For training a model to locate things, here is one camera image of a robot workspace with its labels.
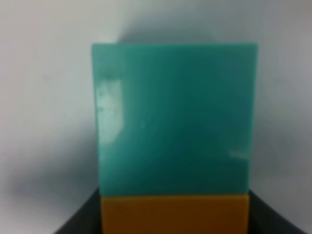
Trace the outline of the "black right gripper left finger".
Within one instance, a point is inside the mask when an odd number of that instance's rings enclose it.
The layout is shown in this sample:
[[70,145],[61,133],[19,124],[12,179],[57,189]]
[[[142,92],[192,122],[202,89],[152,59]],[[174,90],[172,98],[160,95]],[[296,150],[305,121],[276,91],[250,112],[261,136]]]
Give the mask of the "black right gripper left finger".
[[96,189],[83,206],[56,234],[101,234],[100,194]]

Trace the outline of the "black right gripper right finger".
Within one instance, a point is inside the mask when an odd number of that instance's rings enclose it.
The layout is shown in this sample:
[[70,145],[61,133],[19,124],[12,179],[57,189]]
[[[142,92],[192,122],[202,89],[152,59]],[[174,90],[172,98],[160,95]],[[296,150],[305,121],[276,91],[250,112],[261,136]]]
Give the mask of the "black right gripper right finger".
[[249,191],[249,197],[249,234],[305,234],[261,200],[252,190]]

